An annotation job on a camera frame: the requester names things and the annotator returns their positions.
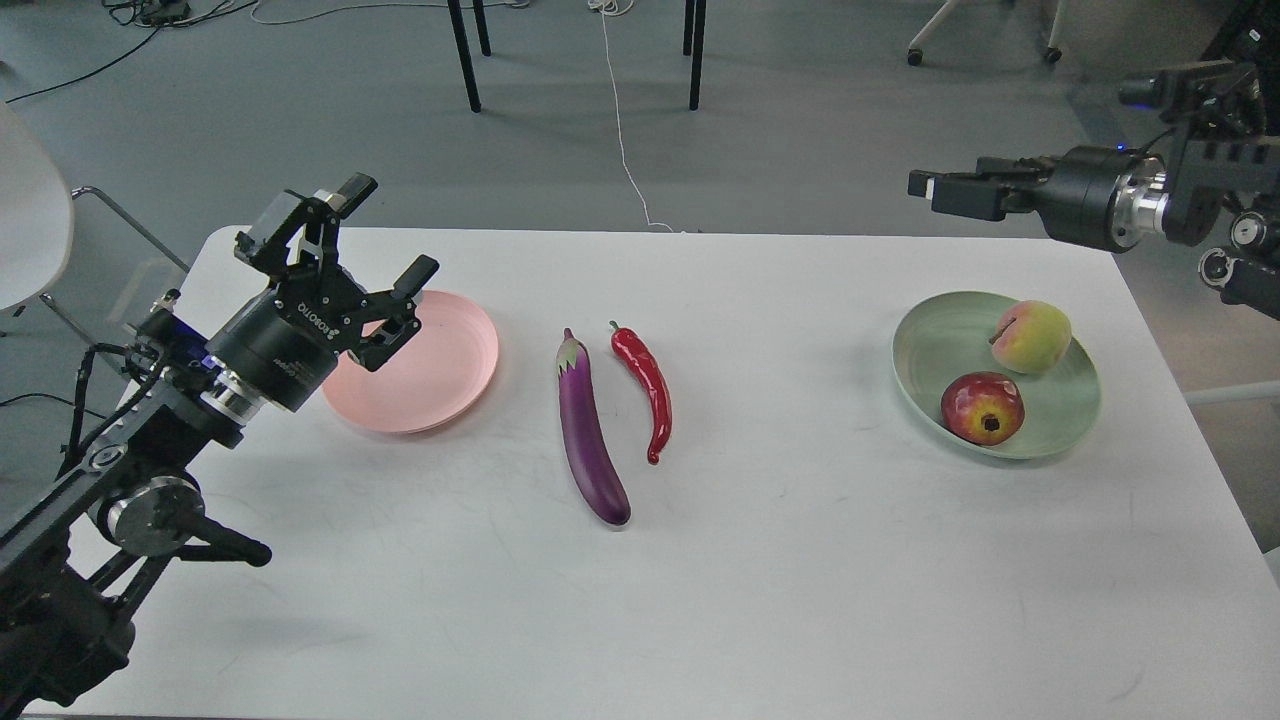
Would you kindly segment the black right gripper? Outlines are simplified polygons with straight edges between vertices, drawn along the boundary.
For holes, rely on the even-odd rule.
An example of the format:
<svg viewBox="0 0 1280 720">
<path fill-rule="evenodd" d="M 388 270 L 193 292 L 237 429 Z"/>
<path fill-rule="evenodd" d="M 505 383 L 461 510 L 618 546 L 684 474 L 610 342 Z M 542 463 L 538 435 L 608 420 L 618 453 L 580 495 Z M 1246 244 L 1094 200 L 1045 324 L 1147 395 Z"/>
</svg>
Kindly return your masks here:
<svg viewBox="0 0 1280 720">
<path fill-rule="evenodd" d="M 931 199 L 936 213 L 982 222 L 1036 211 L 1051 240 L 1126 252 L 1137 237 L 1120 231 L 1116 202 L 1139 164 L 1135 151 L 1101 146 L 1076 146 L 1061 156 L 983 156 L 970 172 L 910 170 L 908 195 Z M 1024 191 L 1033 186 L 1032 195 Z"/>
</svg>

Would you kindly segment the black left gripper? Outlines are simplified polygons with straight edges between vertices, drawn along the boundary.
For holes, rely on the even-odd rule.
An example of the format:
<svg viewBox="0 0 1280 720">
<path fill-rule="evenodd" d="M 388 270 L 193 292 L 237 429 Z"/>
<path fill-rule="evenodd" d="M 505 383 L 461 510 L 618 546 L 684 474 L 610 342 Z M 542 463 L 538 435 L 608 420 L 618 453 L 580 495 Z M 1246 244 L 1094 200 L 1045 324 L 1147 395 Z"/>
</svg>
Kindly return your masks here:
<svg viewBox="0 0 1280 720">
<path fill-rule="evenodd" d="M 236 234 L 236 258 L 264 274 L 270 288 L 215 333 L 207 350 L 225 373 L 288 411 L 314 395 L 344 351 L 376 372 L 421 327 L 416 297 L 439 270 L 438 260 L 419 255 L 389 290 L 364 299 L 364 287 L 339 263 L 340 223 L 376 188 L 372 177 L 356 173 L 337 191 L 284 190 Z"/>
</svg>

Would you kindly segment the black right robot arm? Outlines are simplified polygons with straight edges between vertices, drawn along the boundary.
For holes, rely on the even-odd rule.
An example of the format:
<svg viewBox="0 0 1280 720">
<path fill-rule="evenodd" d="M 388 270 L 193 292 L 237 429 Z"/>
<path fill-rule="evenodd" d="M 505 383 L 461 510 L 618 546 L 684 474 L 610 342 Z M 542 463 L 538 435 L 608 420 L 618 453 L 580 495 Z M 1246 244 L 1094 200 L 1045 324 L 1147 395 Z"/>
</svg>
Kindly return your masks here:
<svg viewBox="0 0 1280 720">
<path fill-rule="evenodd" d="M 1279 150 L 1265 132 L 1256 67 L 1167 67 L 1126 78 L 1117 99 L 1158 115 L 1166 152 L 1115 145 L 980 158 L 970 173 L 913 170 L 908 192 L 933 211 L 983 222 L 1034 213 L 1051 240 L 1114 254 L 1147 240 L 1197 246 L 1229 211 L 1229 241 L 1202 255 L 1199 279 L 1225 304 L 1277 318 Z"/>
</svg>

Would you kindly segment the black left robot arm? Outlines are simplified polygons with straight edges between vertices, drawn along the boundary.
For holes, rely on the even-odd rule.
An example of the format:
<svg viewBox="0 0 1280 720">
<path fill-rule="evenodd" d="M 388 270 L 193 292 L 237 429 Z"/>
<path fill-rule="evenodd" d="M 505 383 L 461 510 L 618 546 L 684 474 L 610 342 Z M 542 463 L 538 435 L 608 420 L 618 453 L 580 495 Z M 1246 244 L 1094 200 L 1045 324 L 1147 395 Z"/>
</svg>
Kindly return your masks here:
<svg viewBox="0 0 1280 720">
<path fill-rule="evenodd" d="M 298 410 L 347 357 L 385 365 L 420 331 L 416 297 L 438 272 L 416 258 L 366 291 L 342 265 L 340 224 L 376 190 L 279 193 L 237 233 L 265 288 L 211 338 L 157 300 L 120 348 L 136 389 L 92 430 L 74 420 L 61 475 L 3 534 L 3 716 L 72 705 L 128 664 L 133 619 L 173 561 L 266 565 L 262 542 L 212 520 L 189 464 L 236 447 L 265 404 Z"/>
</svg>

